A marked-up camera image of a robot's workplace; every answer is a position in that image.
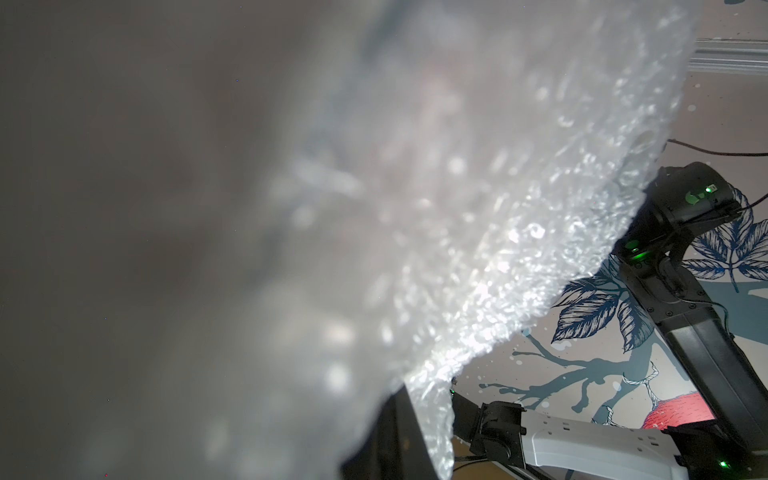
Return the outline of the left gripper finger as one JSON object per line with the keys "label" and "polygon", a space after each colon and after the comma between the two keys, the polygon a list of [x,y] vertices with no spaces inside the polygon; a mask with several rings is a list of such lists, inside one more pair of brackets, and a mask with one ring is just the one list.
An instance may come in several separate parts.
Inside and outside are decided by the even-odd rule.
{"label": "left gripper finger", "polygon": [[340,470],[345,480],[437,480],[408,391],[382,406],[361,449]]}

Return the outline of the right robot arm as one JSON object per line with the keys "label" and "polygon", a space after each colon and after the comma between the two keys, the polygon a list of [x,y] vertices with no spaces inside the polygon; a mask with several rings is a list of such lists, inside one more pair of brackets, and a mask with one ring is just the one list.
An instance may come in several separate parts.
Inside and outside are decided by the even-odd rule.
{"label": "right robot arm", "polygon": [[763,479],[767,475],[767,390],[731,334],[725,307],[699,282],[721,270],[727,243],[717,229],[745,229],[746,208],[712,167],[695,162],[659,171],[610,261],[608,274],[562,293],[561,336],[588,319],[648,320],[698,390],[711,418],[632,430],[570,421],[517,403],[453,398],[454,431],[468,446],[459,468],[493,463],[517,479],[554,468],[603,479]]}

